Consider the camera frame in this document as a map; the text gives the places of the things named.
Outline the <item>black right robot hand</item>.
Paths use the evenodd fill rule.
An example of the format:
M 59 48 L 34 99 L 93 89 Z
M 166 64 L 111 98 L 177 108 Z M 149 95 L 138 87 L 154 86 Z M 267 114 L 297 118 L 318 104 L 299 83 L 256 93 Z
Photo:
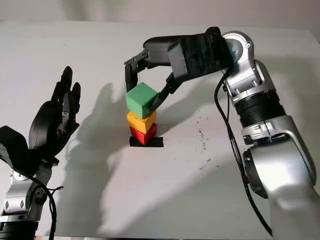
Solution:
M 143 50 L 124 63 L 126 91 L 129 92 L 137 86 L 138 73 L 144 69 L 152 69 L 159 66 L 170 67 L 169 47 L 182 37 L 182 35 L 157 36 L 146 40 L 143 43 Z M 181 84 L 171 73 L 166 79 L 165 87 L 148 104 L 150 112 L 154 112 L 165 101 L 168 95 L 173 94 Z

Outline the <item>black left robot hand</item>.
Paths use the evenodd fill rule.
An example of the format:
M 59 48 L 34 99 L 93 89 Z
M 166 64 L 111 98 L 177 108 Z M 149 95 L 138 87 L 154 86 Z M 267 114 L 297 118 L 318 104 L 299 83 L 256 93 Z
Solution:
M 38 110 L 29 130 L 31 156 L 53 166 L 59 164 L 56 155 L 65 147 L 80 126 L 76 114 L 80 110 L 81 85 L 72 85 L 73 70 L 66 66 L 55 85 L 52 97 Z

